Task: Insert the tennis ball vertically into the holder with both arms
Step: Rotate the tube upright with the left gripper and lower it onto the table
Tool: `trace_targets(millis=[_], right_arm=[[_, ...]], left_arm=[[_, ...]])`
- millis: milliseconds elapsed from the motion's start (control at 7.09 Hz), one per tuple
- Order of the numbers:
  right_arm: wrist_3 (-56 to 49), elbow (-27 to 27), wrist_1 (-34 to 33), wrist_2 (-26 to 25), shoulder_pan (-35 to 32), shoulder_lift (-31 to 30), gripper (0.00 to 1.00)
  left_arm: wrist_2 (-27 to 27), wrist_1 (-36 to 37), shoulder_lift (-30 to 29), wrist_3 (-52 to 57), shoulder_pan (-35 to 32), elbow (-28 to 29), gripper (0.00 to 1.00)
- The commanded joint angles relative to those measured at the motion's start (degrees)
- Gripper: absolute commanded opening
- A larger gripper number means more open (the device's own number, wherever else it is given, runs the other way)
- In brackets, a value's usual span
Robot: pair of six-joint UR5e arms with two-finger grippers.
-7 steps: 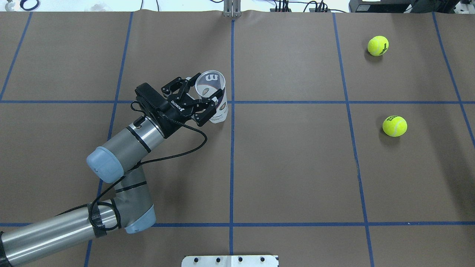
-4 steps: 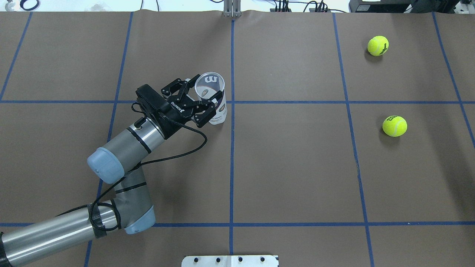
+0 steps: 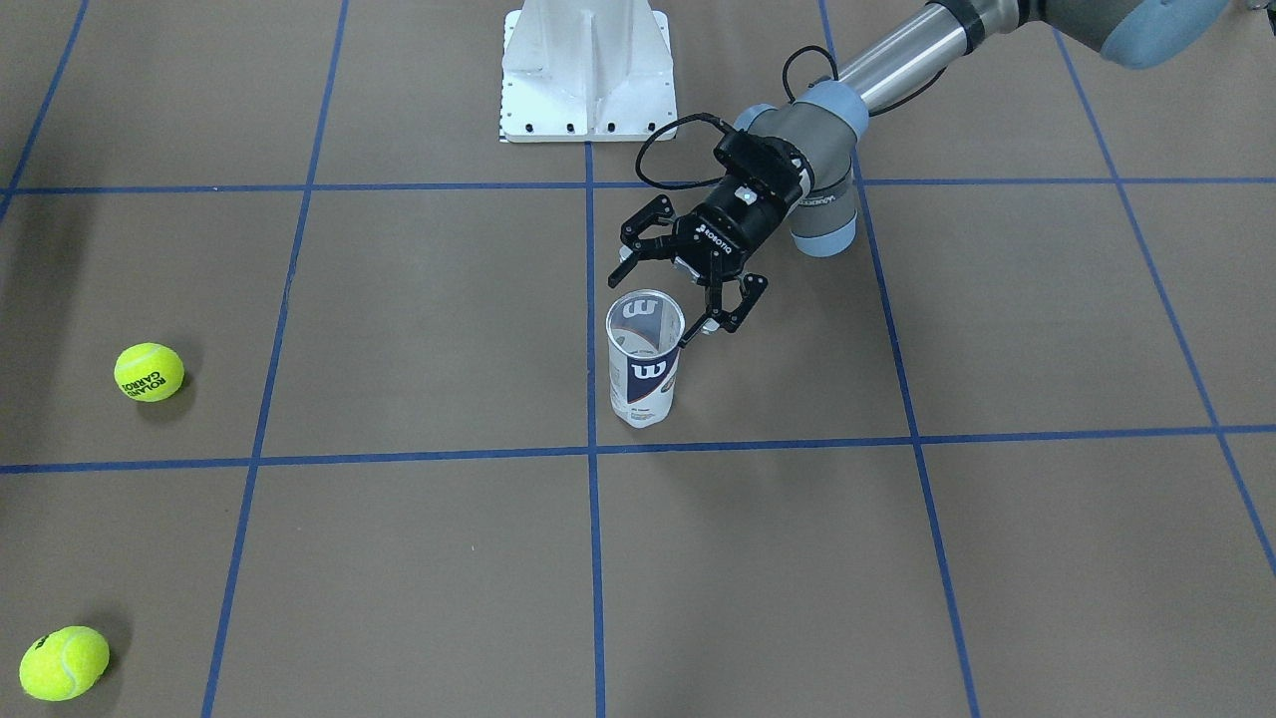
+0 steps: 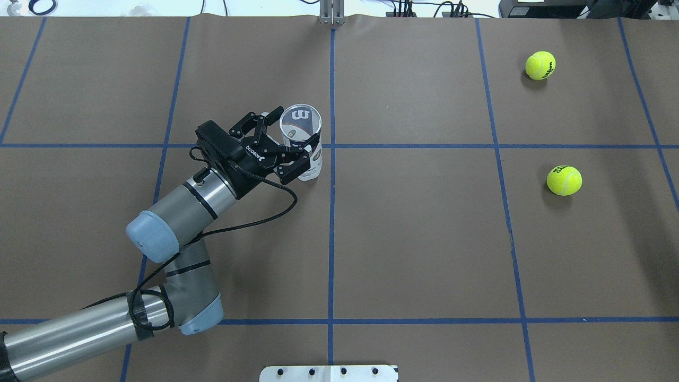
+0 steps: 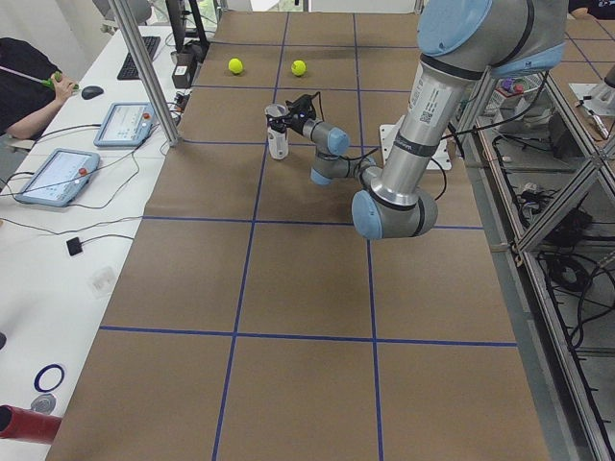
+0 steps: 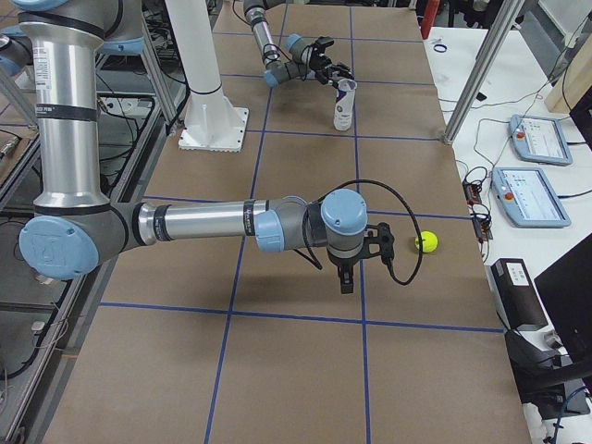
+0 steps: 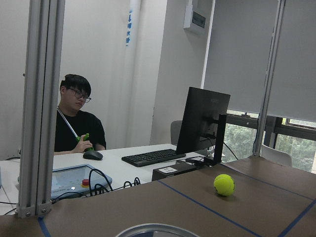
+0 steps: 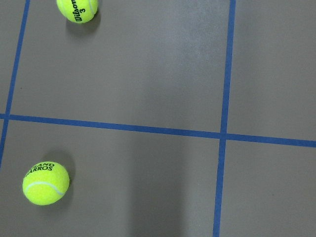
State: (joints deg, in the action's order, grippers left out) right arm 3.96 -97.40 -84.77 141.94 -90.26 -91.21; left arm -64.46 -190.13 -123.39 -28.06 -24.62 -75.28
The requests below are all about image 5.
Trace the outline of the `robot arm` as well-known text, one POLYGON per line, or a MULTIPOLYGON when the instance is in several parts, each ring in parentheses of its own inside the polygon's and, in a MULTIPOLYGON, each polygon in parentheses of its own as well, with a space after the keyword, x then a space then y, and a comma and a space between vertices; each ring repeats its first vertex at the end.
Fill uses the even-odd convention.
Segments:
POLYGON ((558 65, 567 14, 565 1, 430 1, 418 23, 421 55, 408 110, 383 167, 370 158, 345 158, 349 137, 317 116, 309 95, 265 114, 269 138, 283 140, 292 130, 312 141, 316 183, 360 182, 352 217, 364 238, 422 235, 435 224, 437 204, 419 181, 466 87, 484 72, 517 77, 558 65))

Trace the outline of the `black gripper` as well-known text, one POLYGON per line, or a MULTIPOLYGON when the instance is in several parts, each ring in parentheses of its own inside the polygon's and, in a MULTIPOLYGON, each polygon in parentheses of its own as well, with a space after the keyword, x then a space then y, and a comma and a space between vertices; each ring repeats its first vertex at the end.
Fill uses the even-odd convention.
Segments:
POLYGON ((304 135, 304 126, 307 122, 303 112, 291 112, 285 117, 268 117, 267 129, 275 133, 286 134, 286 128, 299 136, 304 135))

